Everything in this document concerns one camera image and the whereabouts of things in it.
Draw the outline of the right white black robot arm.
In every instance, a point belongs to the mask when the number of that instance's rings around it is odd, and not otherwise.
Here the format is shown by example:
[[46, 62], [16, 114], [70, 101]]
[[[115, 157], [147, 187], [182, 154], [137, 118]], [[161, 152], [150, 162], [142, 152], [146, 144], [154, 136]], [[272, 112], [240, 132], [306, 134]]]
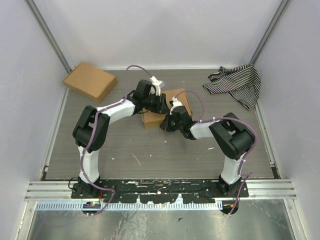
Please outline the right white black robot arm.
[[228, 198], [238, 191], [243, 164], [257, 143], [257, 135], [251, 126], [231, 112], [223, 117], [197, 122], [184, 106], [177, 106], [165, 115], [160, 128], [166, 132], [180, 131], [188, 140], [214, 138], [224, 154], [223, 169], [218, 177], [219, 191]]

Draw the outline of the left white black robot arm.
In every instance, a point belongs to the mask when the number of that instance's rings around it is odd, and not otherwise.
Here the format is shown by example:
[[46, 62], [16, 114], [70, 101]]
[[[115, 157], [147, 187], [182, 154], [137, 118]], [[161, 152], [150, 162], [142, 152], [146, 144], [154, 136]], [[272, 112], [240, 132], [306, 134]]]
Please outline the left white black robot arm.
[[80, 154], [80, 173], [73, 191], [88, 198], [95, 198], [103, 188], [99, 185], [99, 150], [104, 145], [109, 125], [126, 117], [142, 114], [143, 110], [156, 114], [166, 114], [166, 95], [161, 92], [164, 82], [152, 76], [149, 80], [140, 80], [135, 90], [116, 103], [84, 108], [72, 136]]

